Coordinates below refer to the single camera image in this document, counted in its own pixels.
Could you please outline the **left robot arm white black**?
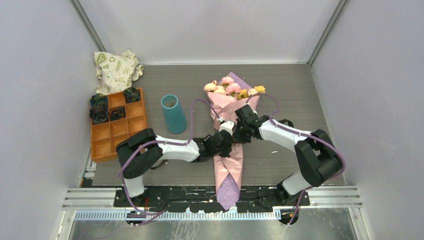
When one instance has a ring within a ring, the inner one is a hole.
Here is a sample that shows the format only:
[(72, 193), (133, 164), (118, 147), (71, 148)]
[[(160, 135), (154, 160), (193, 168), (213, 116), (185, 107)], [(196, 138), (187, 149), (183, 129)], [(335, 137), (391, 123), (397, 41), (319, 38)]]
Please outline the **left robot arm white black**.
[(135, 207), (145, 202), (143, 175), (157, 162), (181, 160), (202, 163), (215, 156), (228, 157), (232, 144), (233, 133), (228, 130), (219, 130), (213, 135), (190, 141), (161, 137), (152, 128), (136, 133), (115, 147), (121, 167), (118, 177), (123, 178), (126, 200)]

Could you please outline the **pink paper flower bouquet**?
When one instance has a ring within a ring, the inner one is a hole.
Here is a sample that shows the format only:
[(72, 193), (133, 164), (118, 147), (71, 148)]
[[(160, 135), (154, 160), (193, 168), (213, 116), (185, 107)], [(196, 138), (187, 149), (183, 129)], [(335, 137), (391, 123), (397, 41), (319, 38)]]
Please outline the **pink paper flower bouquet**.
[(213, 127), (217, 130), (216, 136), (212, 137), (212, 145), (216, 147), (213, 157), (216, 199), (227, 211), (240, 199), (244, 163), (243, 145), (234, 140), (237, 123), (235, 111), (246, 104), (255, 110), (259, 97), (251, 97), (251, 94), (266, 89), (261, 85), (251, 87), (230, 72), (220, 81), (206, 84), (203, 90), (213, 107), (210, 114)]

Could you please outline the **black ribbon gold lettering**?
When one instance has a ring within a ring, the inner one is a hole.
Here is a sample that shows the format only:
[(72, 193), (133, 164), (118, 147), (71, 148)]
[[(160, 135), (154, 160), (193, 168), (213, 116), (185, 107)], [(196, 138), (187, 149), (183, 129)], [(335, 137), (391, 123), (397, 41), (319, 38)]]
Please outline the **black ribbon gold lettering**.
[(279, 120), (278, 122), (279, 122), (280, 124), (287, 125), (287, 126), (289, 126), (289, 127), (291, 127), (291, 128), (293, 128), (293, 127), (294, 127), (293, 122), (292, 122), (292, 121), (290, 121), (290, 120), (288, 120), (288, 119), (281, 119), (281, 120)]

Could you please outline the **teal cylindrical vase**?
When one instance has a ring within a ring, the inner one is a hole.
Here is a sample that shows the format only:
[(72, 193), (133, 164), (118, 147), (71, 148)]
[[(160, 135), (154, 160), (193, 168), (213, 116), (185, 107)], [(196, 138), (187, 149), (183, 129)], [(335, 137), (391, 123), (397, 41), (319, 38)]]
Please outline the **teal cylindrical vase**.
[(160, 103), (167, 130), (172, 134), (184, 132), (187, 128), (187, 120), (177, 96), (165, 95)]

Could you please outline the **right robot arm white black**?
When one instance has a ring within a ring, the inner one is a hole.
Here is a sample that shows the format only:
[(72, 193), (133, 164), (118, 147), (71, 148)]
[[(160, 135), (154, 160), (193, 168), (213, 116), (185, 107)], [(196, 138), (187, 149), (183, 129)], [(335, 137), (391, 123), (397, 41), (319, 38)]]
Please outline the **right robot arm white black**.
[(258, 116), (248, 105), (235, 111), (234, 141), (240, 144), (253, 138), (276, 143), (295, 153), (299, 170), (277, 184), (277, 198), (283, 205), (291, 205), (297, 194), (311, 187), (319, 187), (341, 173), (344, 162), (329, 135), (322, 129), (301, 131), (289, 121), (276, 121), (271, 116)]

